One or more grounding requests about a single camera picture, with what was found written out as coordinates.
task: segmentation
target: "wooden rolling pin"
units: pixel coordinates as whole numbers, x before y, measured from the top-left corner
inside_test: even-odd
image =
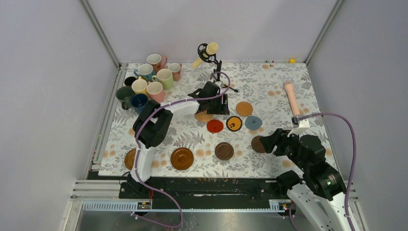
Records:
[[[206,49],[205,49],[205,52],[206,52],[207,54],[209,54],[209,55],[213,55],[213,54],[215,54],[215,53],[217,52],[217,50],[218,50],[218,44],[216,44],[215,42],[212,42],[212,43],[210,43],[210,44],[207,45],[207,47],[206,47]],[[194,63],[192,63],[191,67],[192,67],[193,69],[196,69],[202,62],[203,62],[203,60],[202,60],[200,57],[198,57],[198,59],[196,59],[196,60],[194,61]]]
[[[297,106],[296,97],[293,91],[293,84],[291,81],[286,81],[283,84],[286,94],[288,95],[289,103],[291,105],[292,113],[294,116],[300,115],[299,107]]]

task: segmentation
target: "yellow mug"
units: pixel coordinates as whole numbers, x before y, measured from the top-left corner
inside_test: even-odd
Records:
[[[155,82],[160,82],[163,85],[164,90],[170,90],[173,88],[173,73],[169,69],[161,69],[157,72],[156,76],[152,77]]]
[[[147,82],[141,77],[132,83],[132,90],[135,92],[135,94],[145,94],[149,96],[147,93]]]

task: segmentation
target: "dark green mug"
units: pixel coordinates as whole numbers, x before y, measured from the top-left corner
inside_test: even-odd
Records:
[[[116,98],[122,103],[122,109],[132,107],[132,97],[135,95],[131,87],[121,87],[116,91]]]

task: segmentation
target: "tabletop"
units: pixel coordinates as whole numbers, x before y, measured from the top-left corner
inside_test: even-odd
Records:
[[[125,78],[134,76],[133,70],[140,65],[129,64]],[[181,79],[166,91],[165,102],[187,98],[187,94],[202,88],[213,68],[211,64],[202,64],[192,69],[191,63],[183,64]],[[231,87],[239,91],[227,92],[230,115],[213,117],[224,123],[224,129],[219,133],[210,133],[206,123],[197,121],[193,115],[173,120],[165,140],[156,148],[152,176],[273,178],[288,170],[302,175],[302,171],[285,156],[255,152],[251,141],[256,136],[270,135],[277,128],[293,128],[291,108],[283,89],[283,83],[287,80],[293,83],[301,114],[320,112],[306,65],[223,63],[222,71],[230,77]],[[246,117],[237,114],[235,109],[242,101],[249,102],[254,108],[252,115],[262,119],[262,127],[258,130],[249,130],[245,125],[236,132],[226,128],[225,122],[230,116],[239,116],[245,122]],[[136,148],[132,126],[137,116],[133,110],[123,110],[116,100],[115,115],[99,169],[100,176],[121,176],[128,171],[124,158],[129,150]],[[306,134],[320,138],[326,148],[327,162],[337,169],[323,120],[320,117],[311,118],[309,122],[310,129]],[[231,159],[220,160],[216,157],[215,147],[221,142],[230,143],[234,148]],[[186,170],[177,170],[170,163],[172,152],[179,147],[189,148],[194,154],[193,165]]]

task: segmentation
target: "gray wall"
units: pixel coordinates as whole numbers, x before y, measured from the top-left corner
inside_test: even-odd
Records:
[[[58,229],[115,68],[77,0],[0,1],[0,230]]]
[[[217,42],[223,61],[303,61],[336,0],[89,0],[122,62],[193,61]]]
[[[406,230],[407,11],[406,0],[346,1],[309,65],[322,111],[340,113],[355,127],[353,181],[370,231]],[[348,172],[350,132],[343,121],[326,120]]]

